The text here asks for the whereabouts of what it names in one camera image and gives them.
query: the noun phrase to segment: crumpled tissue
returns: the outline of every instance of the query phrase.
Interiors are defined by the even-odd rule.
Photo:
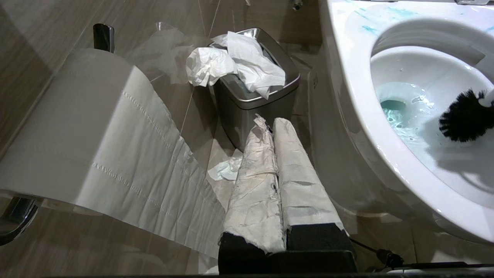
[[[228,32],[227,48],[237,63],[239,78],[250,92],[268,99],[271,86],[285,85],[285,71],[264,56],[255,38]]]
[[[199,47],[185,61],[189,83],[193,86],[214,85],[222,76],[237,74],[237,65],[224,49]]]
[[[234,73],[243,81],[247,90],[257,92],[265,99],[269,98],[271,86],[285,85],[285,71],[264,56],[261,45],[255,38],[228,32],[211,40],[228,49],[228,55],[235,67],[224,57],[226,50],[198,48],[187,58],[187,75],[192,85],[206,86],[208,80],[209,85],[213,85],[221,76]]]
[[[230,157],[226,161],[218,163],[216,166],[211,168],[207,173],[215,181],[227,180],[235,181],[237,180],[237,174],[239,173],[240,164],[242,163],[242,157]]]

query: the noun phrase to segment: tissue paper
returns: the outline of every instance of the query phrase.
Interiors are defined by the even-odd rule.
[[[237,73],[237,66],[228,52],[212,47],[196,48],[187,57],[186,71],[193,86],[214,85],[222,76]]]
[[[228,160],[218,163],[207,173],[215,181],[236,181],[241,163],[242,157],[230,157]]]
[[[228,54],[237,64],[239,78],[250,92],[269,98],[269,87],[285,85],[285,71],[262,53],[256,39],[228,32]]]
[[[285,250],[273,137],[258,116],[225,217],[224,231],[243,237],[265,252]]]
[[[219,35],[211,39],[213,42],[215,42],[217,45],[222,46],[222,47],[227,47],[228,44],[228,37],[227,34],[224,35]]]
[[[106,214],[217,257],[224,209],[146,76],[67,57],[0,161],[0,190]]]
[[[276,118],[273,125],[274,144],[280,170],[283,225],[343,223],[312,166],[293,125]]]

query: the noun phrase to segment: toilet paper roll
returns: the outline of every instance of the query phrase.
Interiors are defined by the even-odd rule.
[[[69,55],[0,161],[0,190],[109,215],[217,257],[225,211],[146,76]]]

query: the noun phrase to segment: blue water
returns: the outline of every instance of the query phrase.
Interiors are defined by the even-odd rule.
[[[382,111],[395,133],[407,146],[424,146],[421,131],[433,116],[434,102],[415,84],[389,82],[376,88]]]

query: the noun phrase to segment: black cable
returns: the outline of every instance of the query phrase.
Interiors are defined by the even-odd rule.
[[[391,267],[392,269],[399,268],[403,266],[403,258],[398,254],[395,254],[389,250],[379,249],[375,250],[373,248],[368,247],[365,244],[362,244],[354,239],[350,239],[353,243],[375,253],[376,257],[380,262],[384,264],[385,267]]]
[[[364,244],[362,244],[362,243],[360,243],[360,242],[358,242],[358,241],[356,241],[356,240],[354,240],[354,239],[352,239],[352,238],[351,238],[350,240],[351,240],[353,243],[355,243],[356,245],[359,245],[359,246],[361,246],[361,247],[363,247],[363,248],[365,248],[365,249],[367,249],[367,250],[369,250],[369,251],[371,251],[371,252],[377,253],[377,250],[372,249],[372,248],[368,247],[367,245],[364,245]]]

